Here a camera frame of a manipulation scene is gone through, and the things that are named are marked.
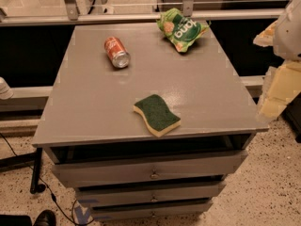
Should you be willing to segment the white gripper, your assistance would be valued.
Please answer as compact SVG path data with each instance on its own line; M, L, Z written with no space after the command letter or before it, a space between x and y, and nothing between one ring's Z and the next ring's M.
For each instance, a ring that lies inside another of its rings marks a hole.
M292 0L277 21L269 24L253 40L260 47L273 46L286 59L278 68L270 67L264 77L257 107L257 119L277 119L301 93L301 0Z

